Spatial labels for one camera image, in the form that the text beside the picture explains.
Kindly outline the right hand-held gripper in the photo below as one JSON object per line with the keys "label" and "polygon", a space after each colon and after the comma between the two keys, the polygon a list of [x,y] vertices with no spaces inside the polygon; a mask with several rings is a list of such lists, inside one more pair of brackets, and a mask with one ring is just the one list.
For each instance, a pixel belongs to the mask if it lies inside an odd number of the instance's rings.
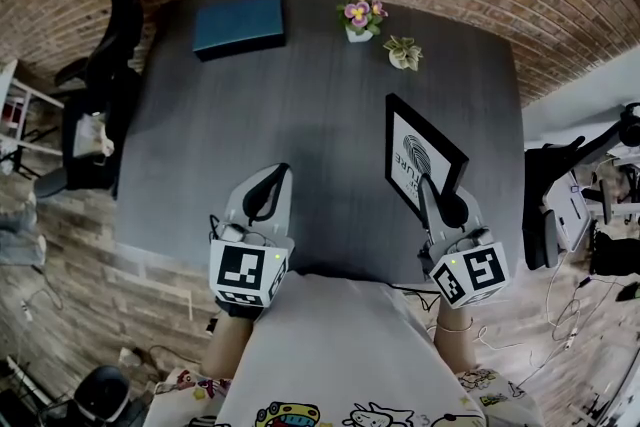
{"label": "right hand-held gripper", "polygon": [[478,304],[510,283],[503,245],[494,239],[471,194],[458,188],[438,196],[431,178],[422,174],[418,198],[426,232],[418,258],[449,307]]}

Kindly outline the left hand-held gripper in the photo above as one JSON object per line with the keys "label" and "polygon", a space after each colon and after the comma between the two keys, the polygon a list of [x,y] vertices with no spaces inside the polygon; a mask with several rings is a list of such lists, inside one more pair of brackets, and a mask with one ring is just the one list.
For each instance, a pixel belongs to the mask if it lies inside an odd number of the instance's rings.
{"label": "left hand-held gripper", "polygon": [[209,286],[231,317],[259,318],[289,270],[292,185],[288,164],[263,168],[233,189],[222,218],[210,217]]}

